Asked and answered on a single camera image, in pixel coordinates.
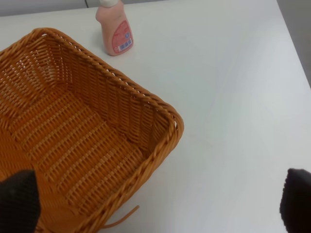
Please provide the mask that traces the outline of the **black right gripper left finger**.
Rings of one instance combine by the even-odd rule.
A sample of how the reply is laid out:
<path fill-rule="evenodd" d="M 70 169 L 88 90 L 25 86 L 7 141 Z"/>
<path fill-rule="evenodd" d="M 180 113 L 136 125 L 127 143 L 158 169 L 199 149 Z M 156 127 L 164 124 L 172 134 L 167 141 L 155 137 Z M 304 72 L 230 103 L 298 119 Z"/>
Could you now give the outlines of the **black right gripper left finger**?
<path fill-rule="evenodd" d="M 33 170 L 21 170 L 0 182 L 2 233 L 33 233 L 39 217 L 39 192 Z"/>

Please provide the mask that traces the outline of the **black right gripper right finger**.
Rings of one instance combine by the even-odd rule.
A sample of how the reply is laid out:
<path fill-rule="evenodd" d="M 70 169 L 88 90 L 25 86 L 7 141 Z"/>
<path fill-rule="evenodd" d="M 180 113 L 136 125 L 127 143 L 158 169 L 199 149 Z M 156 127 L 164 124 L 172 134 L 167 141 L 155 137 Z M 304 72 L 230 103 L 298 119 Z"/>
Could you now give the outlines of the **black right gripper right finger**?
<path fill-rule="evenodd" d="M 287 232 L 311 231 L 310 172 L 304 169 L 288 169 L 279 211 Z"/>

